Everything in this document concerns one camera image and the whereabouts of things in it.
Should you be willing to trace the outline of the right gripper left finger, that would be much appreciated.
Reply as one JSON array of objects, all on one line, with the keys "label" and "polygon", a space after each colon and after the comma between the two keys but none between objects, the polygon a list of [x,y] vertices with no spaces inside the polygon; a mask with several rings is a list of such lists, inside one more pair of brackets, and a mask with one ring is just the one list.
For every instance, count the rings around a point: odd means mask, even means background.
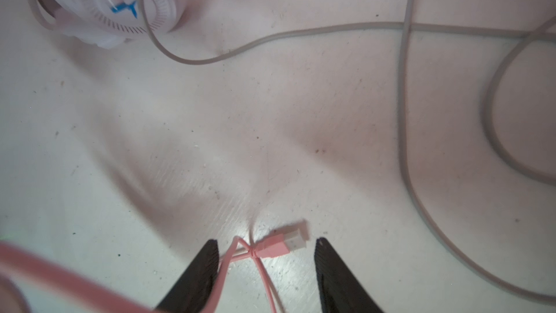
[{"label": "right gripper left finger", "polygon": [[173,313],[201,312],[217,281],[219,263],[217,240],[208,240],[156,306],[156,310]]}]

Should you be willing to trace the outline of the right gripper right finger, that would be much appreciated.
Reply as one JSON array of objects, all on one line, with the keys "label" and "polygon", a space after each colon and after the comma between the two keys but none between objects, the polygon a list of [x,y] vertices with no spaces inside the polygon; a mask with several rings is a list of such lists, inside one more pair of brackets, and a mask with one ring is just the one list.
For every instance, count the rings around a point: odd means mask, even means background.
[{"label": "right gripper right finger", "polygon": [[384,312],[325,237],[317,239],[314,262],[323,312]]}]

